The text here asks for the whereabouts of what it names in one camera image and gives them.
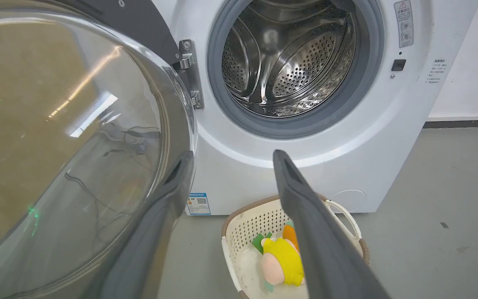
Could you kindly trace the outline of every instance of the plush toy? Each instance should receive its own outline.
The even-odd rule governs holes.
[[[292,223],[286,223],[284,227],[284,236],[287,238],[277,238],[275,241],[269,238],[263,238],[263,257],[261,258],[261,269],[265,276],[265,288],[273,292],[277,284],[294,284],[300,286],[304,284],[304,270],[302,259],[298,251],[296,242],[296,233]]]

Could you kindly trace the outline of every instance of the black baseboard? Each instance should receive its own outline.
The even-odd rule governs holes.
[[[423,125],[424,129],[440,129],[443,127],[478,127],[478,120],[427,121]]]

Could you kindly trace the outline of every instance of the concrete floor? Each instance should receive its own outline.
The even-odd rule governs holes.
[[[354,217],[393,299],[478,297],[478,127],[423,130],[379,210]],[[239,298],[220,243],[225,218],[181,217],[159,298]]]

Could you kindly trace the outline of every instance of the door hinge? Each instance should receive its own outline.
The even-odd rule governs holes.
[[[202,88],[200,86],[199,66],[197,63],[197,53],[195,51],[195,42],[192,39],[180,41],[180,69],[185,70],[189,84],[187,85],[191,93],[191,103],[195,109],[204,108],[202,98]]]

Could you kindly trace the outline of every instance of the laundry basket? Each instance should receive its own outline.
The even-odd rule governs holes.
[[[359,226],[350,213],[336,202],[318,195],[326,208],[337,220],[340,227],[368,264],[370,255],[366,242],[362,239]],[[335,215],[341,212],[349,221],[353,233]],[[232,276],[235,288],[242,299],[278,298],[307,299],[307,286],[288,286],[279,284],[269,293],[263,286],[264,276],[260,267],[261,254],[252,245],[258,234],[272,233],[271,238],[281,237],[283,227],[290,218],[281,208],[279,196],[268,197],[241,208],[231,214],[222,226],[222,250],[224,259]]]

